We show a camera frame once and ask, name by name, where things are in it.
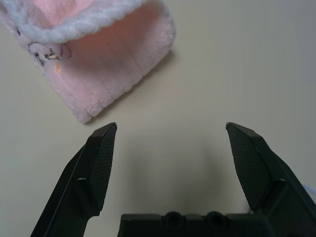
cartoon embroidery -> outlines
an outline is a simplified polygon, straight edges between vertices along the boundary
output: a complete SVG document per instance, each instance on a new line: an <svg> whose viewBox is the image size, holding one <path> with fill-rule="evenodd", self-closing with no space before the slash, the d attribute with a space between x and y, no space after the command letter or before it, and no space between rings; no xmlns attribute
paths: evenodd
<svg viewBox="0 0 316 237"><path fill-rule="evenodd" d="M72 56L72 52L66 44L44 45L32 42L28 45L28 51L35 56L42 66L48 60L65 60Z"/></svg>

white surface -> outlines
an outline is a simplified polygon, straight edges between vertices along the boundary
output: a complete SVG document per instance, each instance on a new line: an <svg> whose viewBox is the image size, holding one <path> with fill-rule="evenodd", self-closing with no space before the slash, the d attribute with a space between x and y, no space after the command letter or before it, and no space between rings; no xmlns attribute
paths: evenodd
<svg viewBox="0 0 316 237"><path fill-rule="evenodd" d="M85 237L122 213L245 210L227 121L262 135L316 187L316 1L169 0L173 53L87 125L78 123L0 27L0 236L29 236L93 130L116 121L111 180Z"/></svg>

pink towel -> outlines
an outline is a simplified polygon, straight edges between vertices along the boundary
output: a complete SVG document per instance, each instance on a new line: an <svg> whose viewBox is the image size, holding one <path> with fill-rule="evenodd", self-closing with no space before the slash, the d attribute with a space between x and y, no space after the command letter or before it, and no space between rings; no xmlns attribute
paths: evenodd
<svg viewBox="0 0 316 237"><path fill-rule="evenodd" d="M0 19L80 122L139 82L176 32L163 0L0 0Z"/></svg>

white fuzzy trim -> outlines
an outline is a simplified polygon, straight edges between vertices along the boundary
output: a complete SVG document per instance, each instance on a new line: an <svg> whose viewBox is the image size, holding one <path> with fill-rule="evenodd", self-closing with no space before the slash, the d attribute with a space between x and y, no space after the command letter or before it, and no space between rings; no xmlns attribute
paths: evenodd
<svg viewBox="0 0 316 237"><path fill-rule="evenodd" d="M131 14L146 3L155 2L162 6L164 14L169 14L164 0L121 0L108 8L97 9L93 14L84 15L78 13L70 17L64 23L51 29L43 29L36 26L32 19L27 16L25 9L26 0L0 0L4 5L9 17L16 23L22 34L31 40L47 43L64 43L70 40L82 38L85 35L93 34L104 27L114 24ZM102 0L96 0L90 7Z"/></svg>

black plastic part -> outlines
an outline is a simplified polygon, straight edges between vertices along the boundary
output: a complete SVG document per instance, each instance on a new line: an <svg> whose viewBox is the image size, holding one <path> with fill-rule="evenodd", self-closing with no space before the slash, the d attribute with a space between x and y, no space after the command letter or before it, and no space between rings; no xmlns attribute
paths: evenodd
<svg viewBox="0 0 316 237"><path fill-rule="evenodd" d="M88 138L64 169L31 237L82 237L103 208L117 130L110 123Z"/></svg>
<svg viewBox="0 0 316 237"><path fill-rule="evenodd" d="M96 130L68 163L31 237L83 236L103 208L116 129L111 123ZM122 215L118 236L316 237L316 205L291 169L253 130L234 123L226 129L253 214Z"/></svg>
<svg viewBox="0 0 316 237"><path fill-rule="evenodd" d="M236 172L253 214L122 215L119 237L316 237L316 205L290 168L253 130L228 123ZM182 217L173 212L176 219Z"/></svg>
<svg viewBox="0 0 316 237"><path fill-rule="evenodd" d="M291 169L253 130L228 123L237 176L254 213L276 236L316 236L316 205Z"/></svg>

